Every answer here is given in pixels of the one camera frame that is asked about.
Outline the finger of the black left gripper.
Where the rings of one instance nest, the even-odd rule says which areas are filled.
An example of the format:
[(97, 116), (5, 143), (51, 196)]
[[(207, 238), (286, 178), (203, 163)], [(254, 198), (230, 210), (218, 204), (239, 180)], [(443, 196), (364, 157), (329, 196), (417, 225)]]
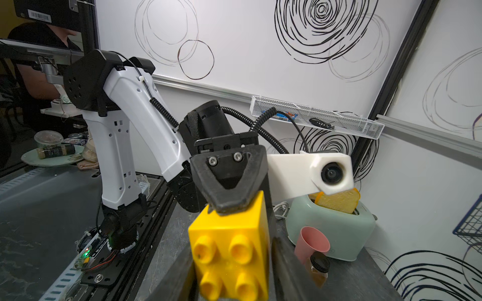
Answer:
[(259, 191), (269, 193), (263, 145), (197, 154), (190, 165), (196, 187), (218, 214), (243, 212)]

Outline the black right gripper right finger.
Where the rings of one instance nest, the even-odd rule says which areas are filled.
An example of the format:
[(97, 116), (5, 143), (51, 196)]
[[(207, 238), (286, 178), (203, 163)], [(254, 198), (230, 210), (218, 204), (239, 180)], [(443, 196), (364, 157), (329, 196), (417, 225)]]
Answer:
[(321, 287), (311, 279), (305, 263), (294, 254), (286, 238), (272, 241), (272, 271), (277, 300), (322, 300)]

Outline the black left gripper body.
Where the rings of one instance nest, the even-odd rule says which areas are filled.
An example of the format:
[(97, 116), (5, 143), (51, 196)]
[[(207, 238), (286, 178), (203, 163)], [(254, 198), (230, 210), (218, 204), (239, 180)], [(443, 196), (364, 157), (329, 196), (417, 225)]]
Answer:
[[(191, 158), (197, 154), (260, 145), (256, 132), (235, 133), (227, 120), (228, 115), (252, 124), (246, 116), (230, 108), (221, 107), (216, 100), (199, 106), (185, 116), (179, 125), (179, 132)], [(183, 171), (178, 175), (178, 203), (185, 210), (196, 213), (209, 204), (193, 181), (190, 160), (183, 163)], [(268, 194), (264, 192), (264, 199), (267, 206), (270, 206), (270, 187)]]

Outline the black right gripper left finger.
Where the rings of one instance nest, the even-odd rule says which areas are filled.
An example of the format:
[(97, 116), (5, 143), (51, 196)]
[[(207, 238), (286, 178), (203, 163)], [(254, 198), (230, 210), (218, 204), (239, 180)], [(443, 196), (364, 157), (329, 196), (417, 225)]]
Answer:
[(189, 244), (146, 300), (198, 300), (197, 276)]

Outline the yellow tall lego brick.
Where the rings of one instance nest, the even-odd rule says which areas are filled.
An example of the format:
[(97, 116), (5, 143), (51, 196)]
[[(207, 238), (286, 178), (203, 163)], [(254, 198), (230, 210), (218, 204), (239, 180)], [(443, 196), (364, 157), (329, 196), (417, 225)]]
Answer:
[(220, 216), (206, 206), (188, 235), (202, 297), (268, 299), (269, 225), (263, 191), (240, 213)]

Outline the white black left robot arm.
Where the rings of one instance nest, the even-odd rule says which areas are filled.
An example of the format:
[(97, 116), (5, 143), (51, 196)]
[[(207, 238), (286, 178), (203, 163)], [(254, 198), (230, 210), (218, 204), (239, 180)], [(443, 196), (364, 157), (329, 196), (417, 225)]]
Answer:
[(149, 209), (134, 170), (131, 127), (154, 154), (177, 202), (192, 213), (206, 205), (193, 182), (193, 156), (256, 145), (260, 138), (272, 140), (264, 129), (236, 134), (228, 115), (248, 126), (252, 120), (215, 100), (176, 121), (153, 83), (154, 69), (147, 59), (94, 50), (64, 71), (68, 97), (82, 111), (102, 175), (104, 219), (99, 234), (108, 238), (110, 250), (123, 253), (137, 243), (139, 221)]

